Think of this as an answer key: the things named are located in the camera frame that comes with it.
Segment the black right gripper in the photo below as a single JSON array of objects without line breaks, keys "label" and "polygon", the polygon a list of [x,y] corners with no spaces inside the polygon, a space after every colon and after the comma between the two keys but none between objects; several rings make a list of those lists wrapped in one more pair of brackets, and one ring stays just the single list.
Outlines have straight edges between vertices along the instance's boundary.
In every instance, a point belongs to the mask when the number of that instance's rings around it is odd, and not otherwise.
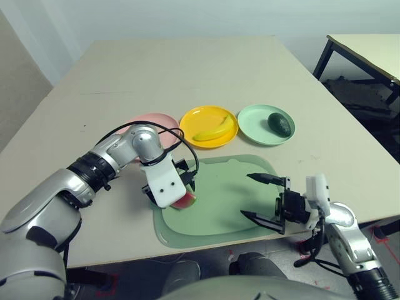
[{"label": "black right gripper", "polygon": [[279,234],[285,234],[286,221],[298,224],[307,223],[310,213],[306,211],[305,197],[291,190],[291,181],[288,177],[279,177],[268,173],[251,173],[246,176],[263,184],[282,186],[283,192],[280,192],[276,199],[275,220],[268,219],[256,212],[241,210],[244,217],[262,228],[276,231]]}]

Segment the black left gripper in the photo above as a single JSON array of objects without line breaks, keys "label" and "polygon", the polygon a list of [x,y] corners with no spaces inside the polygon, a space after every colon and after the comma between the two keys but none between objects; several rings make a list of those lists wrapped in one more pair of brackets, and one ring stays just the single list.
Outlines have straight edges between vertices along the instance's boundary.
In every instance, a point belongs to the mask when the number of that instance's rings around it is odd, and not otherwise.
[{"label": "black left gripper", "polygon": [[183,183],[178,170],[186,171],[187,164],[184,160],[174,162],[164,159],[153,166],[142,166],[142,172],[147,179],[144,193],[148,195],[155,205],[172,205],[179,201],[187,192],[195,195],[195,180]]}]

